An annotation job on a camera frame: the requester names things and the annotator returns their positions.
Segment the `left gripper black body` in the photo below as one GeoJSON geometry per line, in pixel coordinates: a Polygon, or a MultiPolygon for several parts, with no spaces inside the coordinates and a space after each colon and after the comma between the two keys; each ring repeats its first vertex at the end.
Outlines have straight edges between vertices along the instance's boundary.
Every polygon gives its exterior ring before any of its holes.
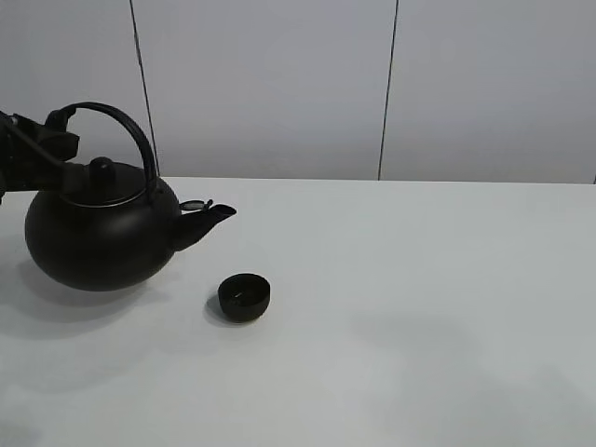
{"type": "Polygon", "coordinates": [[[1,199],[9,192],[33,189],[26,130],[17,115],[1,113],[1,199]]]}

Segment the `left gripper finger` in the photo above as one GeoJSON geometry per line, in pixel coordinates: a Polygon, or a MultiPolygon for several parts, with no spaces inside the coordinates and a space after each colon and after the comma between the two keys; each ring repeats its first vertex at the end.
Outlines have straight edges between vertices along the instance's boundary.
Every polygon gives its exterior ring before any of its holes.
{"type": "Polygon", "coordinates": [[[68,131],[50,129],[21,115],[12,115],[11,119],[19,130],[46,153],[60,161],[69,161],[76,157],[79,144],[77,135],[68,131]]]}
{"type": "Polygon", "coordinates": [[[70,194],[87,185],[83,165],[47,161],[2,161],[1,193],[22,191],[57,191],[70,194]]]}

